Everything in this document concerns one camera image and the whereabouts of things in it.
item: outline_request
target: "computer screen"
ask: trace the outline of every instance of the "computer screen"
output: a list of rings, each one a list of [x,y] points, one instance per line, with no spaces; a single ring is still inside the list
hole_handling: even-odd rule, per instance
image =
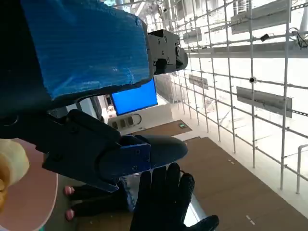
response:
[[[112,94],[117,115],[157,105],[154,79],[139,88]]]

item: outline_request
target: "hand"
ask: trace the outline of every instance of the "hand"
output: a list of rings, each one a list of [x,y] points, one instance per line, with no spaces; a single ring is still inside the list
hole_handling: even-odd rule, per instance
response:
[[[194,179],[173,163],[143,172],[140,179],[130,231],[213,231],[219,224],[216,215],[209,216],[194,226],[186,227],[184,219],[192,199]]]

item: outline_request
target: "yellow object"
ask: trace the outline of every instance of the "yellow object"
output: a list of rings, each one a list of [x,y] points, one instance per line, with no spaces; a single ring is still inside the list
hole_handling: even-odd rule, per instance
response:
[[[0,188],[18,182],[29,169],[29,160],[24,148],[12,140],[0,139]]]

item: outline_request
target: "bread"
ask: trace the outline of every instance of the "bread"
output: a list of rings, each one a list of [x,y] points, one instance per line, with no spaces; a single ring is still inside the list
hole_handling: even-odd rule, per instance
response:
[[[8,187],[24,177],[28,169],[29,160],[24,148],[12,140],[0,139],[0,211]]]

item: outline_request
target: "person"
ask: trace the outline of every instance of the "person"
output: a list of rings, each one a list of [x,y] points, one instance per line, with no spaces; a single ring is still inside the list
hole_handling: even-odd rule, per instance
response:
[[[65,218],[72,221],[77,217],[91,217],[105,212],[132,212],[138,198],[140,174],[121,177],[115,192],[90,185],[65,186],[64,194],[71,201],[80,201],[66,210]]]
[[[152,174],[150,171],[143,172],[140,177],[138,175],[137,179],[139,179],[138,195],[133,208],[130,231],[214,231],[219,225],[218,216],[211,215],[191,227],[185,226],[184,219],[192,199],[195,182],[193,176],[188,173],[184,172],[181,176],[177,163],[170,164],[168,169],[166,166],[156,168]],[[86,195],[90,195],[91,198],[94,195],[111,196],[112,199],[108,201],[93,202],[92,205],[96,204],[100,212],[122,209],[127,211],[129,208],[127,195],[130,193],[126,194],[125,186],[121,183],[122,181],[119,183],[119,190],[114,193],[107,193],[88,186],[65,188],[64,190],[73,199],[79,198],[77,195],[83,189],[87,192],[83,192],[83,198],[87,198]],[[75,213],[75,216],[82,213],[86,216],[93,216],[92,214],[96,215],[98,212],[98,210],[91,212],[88,206],[84,208],[85,210],[77,209],[76,211],[81,213]]]
[[[219,225],[216,215],[186,227],[184,219],[194,190],[192,175],[180,176],[180,167],[166,167],[141,174],[138,200],[130,231],[214,231]]]

